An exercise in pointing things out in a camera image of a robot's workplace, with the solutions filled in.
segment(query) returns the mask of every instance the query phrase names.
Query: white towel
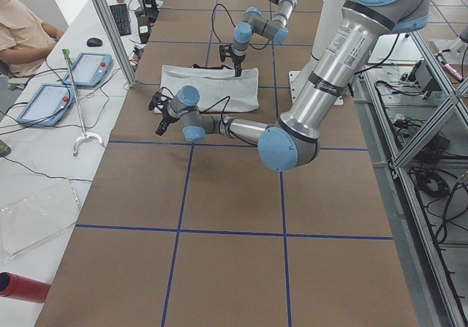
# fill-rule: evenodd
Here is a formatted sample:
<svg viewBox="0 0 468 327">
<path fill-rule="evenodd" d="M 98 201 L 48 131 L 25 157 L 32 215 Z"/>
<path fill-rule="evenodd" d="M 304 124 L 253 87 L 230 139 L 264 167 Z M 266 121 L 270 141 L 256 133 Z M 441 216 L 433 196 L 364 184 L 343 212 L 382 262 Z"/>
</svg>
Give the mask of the white towel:
<svg viewBox="0 0 468 327">
<path fill-rule="evenodd" d="M 241 77 L 234 77 L 233 69 L 190 69 L 186 67 L 162 66 L 161 87 L 169 88 L 174 94 L 183 86 L 194 86 L 200 93 L 198 107 L 205 110 L 214 103 L 230 96 L 225 109 L 229 113 L 245 113 L 258 109 L 258 69 L 245 69 Z M 225 101 L 210 111 L 222 111 Z"/>
</svg>

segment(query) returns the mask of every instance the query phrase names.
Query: person's arm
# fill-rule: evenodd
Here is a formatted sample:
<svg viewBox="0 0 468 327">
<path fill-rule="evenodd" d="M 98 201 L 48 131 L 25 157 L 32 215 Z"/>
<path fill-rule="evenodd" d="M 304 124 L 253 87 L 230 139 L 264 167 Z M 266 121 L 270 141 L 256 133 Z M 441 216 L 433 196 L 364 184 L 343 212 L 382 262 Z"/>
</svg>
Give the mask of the person's arm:
<svg viewBox="0 0 468 327">
<path fill-rule="evenodd" d="M 0 60 L 5 64 L 28 64 L 30 62 L 45 59 L 56 44 L 53 43 L 44 48 L 31 49 L 3 49 L 0 50 Z"/>
<path fill-rule="evenodd" d="M 57 41 L 60 40 L 60 38 L 64 35 L 64 32 L 61 29 L 57 29 L 49 23 L 43 22 L 41 23 L 41 26 L 44 29 L 45 33 L 49 35 L 49 37 L 52 37 Z"/>
</svg>

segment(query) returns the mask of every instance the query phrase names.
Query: keyboard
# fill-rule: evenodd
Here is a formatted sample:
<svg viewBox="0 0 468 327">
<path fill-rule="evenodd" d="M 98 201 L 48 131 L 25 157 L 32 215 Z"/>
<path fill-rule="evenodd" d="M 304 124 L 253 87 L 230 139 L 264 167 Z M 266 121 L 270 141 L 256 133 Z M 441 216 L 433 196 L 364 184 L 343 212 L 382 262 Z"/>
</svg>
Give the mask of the keyboard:
<svg viewBox="0 0 468 327">
<path fill-rule="evenodd" d="M 112 16 L 114 17 L 114 21 L 116 22 L 118 33 L 121 36 L 132 34 L 127 4 L 109 5 L 109 8 Z"/>
</svg>

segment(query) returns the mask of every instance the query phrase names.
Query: red cylinder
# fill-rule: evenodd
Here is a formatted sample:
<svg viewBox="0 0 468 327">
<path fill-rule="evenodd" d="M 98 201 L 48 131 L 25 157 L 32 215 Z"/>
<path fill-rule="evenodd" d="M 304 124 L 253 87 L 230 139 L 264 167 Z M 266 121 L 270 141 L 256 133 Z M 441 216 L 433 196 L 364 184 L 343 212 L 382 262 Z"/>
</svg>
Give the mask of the red cylinder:
<svg viewBox="0 0 468 327">
<path fill-rule="evenodd" d="M 17 300 L 43 303 L 50 285 L 9 272 L 0 274 L 0 296 Z"/>
</svg>

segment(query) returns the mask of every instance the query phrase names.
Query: robotic arm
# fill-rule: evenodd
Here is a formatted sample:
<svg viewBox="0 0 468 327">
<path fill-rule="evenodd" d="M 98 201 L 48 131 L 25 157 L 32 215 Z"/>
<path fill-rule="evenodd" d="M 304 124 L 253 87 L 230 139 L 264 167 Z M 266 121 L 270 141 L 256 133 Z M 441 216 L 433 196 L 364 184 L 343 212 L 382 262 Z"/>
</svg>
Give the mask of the robotic arm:
<svg viewBox="0 0 468 327">
<path fill-rule="evenodd" d="M 241 63 L 246 58 L 253 33 L 273 40 L 275 44 L 282 44 L 289 33 L 286 26 L 297 5 L 297 0 L 268 1 L 278 5 L 278 10 L 271 20 L 265 19 L 256 7 L 250 7 L 242 21 L 235 27 L 233 43 L 219 46 L 221 61 L 224 62 L 227 57 L 233 60 L 236 77 L 241 76 Z"/>
<path fill-rule="evenodd" d="M 320 150 L 322 120 L 369 59 L 379 36 L 423 28 L 429 0 L 346 0 L 342 12 L 343 21 L 301 94 L 274 125 L 224 114 L 203 115 L 197 107 L 197 89 L 186 86 L 174 98 L 160 92 L 154 96 L 149 108 L 158 107 L 163 115 L 156 133 L 180 120 L 190 143 L 216 133 L 257 144 L 260 158 L 271 170 L 286 171 L 311 162 Z"/>
</svg>

